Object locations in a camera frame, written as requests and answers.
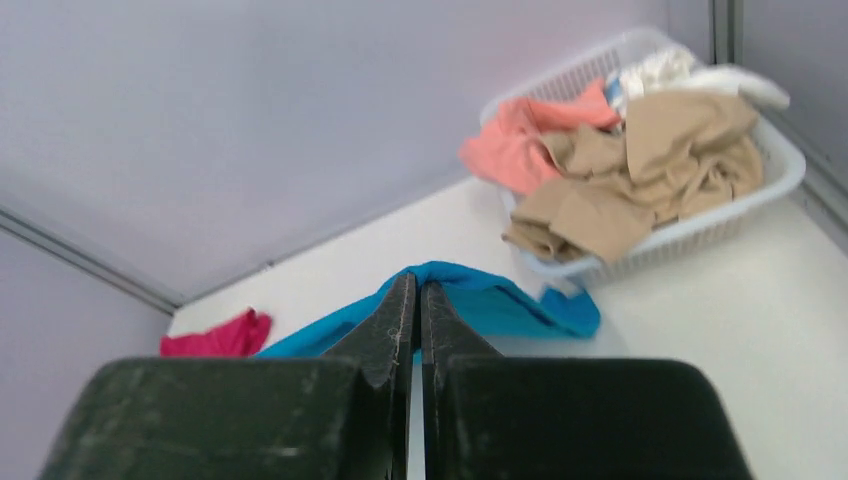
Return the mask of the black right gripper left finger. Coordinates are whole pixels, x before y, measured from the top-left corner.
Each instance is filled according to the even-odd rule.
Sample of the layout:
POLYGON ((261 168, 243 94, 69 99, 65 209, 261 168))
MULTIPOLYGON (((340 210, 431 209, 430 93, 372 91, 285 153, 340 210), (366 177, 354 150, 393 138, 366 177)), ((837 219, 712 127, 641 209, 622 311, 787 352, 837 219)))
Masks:
POLYGON ((125 358, 68 414, 43 479, 403 479, 417 285, 323 355, 125 358))

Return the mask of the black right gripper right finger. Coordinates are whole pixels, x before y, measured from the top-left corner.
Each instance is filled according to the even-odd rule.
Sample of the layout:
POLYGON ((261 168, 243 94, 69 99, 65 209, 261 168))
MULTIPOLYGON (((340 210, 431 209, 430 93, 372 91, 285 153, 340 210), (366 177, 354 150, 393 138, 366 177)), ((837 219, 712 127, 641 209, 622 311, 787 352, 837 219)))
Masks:
POLYGON ((510 357, 428 283, 420 313, 430 479, 748 479, 708 378, 671 359, 510 357))

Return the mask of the blue t shirt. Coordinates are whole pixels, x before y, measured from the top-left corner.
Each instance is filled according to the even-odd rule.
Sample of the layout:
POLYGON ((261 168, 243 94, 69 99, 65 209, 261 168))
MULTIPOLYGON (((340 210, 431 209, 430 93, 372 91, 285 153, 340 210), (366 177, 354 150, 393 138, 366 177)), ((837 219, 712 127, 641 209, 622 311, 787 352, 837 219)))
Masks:
POLYGON ((601 315, 585 291, 567 296, 547 287, 532 297, 506 277, 464 265, 430 261, 408 266, 387 279, 373 294, 344 306, 271 344, 260 358, 314 357, 375 313, 401 276, 416 278, 415 292, 426 283, 442 287, 459 316, 483 336, 588 339, 597 332, 601 315))

